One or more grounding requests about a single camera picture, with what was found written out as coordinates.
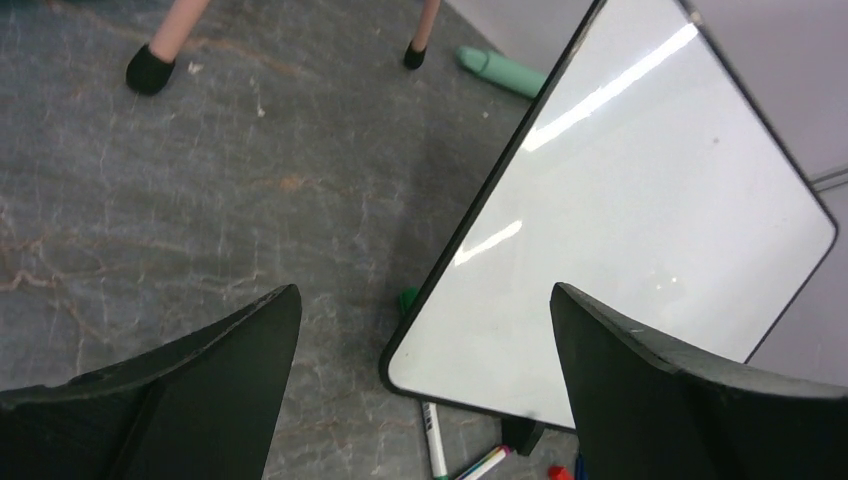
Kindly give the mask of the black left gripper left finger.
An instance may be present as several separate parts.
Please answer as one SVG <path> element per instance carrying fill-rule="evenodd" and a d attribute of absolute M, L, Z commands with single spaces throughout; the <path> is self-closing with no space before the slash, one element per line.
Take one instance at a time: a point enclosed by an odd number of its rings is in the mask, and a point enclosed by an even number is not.
<path fill-rule="evenodd" d="M 5 479 L 259 479 L 302 318 L 295 285 L 65 384 L 1 395 Z"/>

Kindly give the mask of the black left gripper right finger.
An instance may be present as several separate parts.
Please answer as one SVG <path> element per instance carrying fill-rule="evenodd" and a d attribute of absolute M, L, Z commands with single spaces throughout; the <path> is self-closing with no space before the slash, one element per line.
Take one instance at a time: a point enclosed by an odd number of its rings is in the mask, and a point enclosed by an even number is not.
<path fill-rule="evenodd" d="M 591 479 L 843 479 L 847 391 L 731 361 L 555 285 L 555 342 Z"/>

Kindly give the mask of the green capped whiteboard marker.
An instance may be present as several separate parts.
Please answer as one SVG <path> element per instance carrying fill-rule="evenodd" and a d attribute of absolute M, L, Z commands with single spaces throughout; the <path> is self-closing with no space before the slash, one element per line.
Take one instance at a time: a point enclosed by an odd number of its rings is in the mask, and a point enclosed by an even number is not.
<path fill-rule="evenodd" d="M 408 288 L 400 294 L 399 308 L 402 317 L 405 317 L 408 311 L 410 310 L 417 294 L 418 289 L 414 287 Z M 432 478 L 436 480 L 448 479 L 449 474 L 446 466 L 436 405 L 431 402 L 422 401 L 421 411 L 428 446 L 428 456 L 431 466 Z"/>

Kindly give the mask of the white whiteboard black frame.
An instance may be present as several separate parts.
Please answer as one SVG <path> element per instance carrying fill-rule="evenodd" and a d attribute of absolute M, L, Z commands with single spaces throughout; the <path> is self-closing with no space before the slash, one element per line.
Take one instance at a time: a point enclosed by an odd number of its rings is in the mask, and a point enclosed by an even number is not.
<path fill-rule="evenodd" d="M 557 283 L 745 362 L 838 231 L 693 3 L 596 1 L 380 377 L 399 395 L 571 431 Z"/>

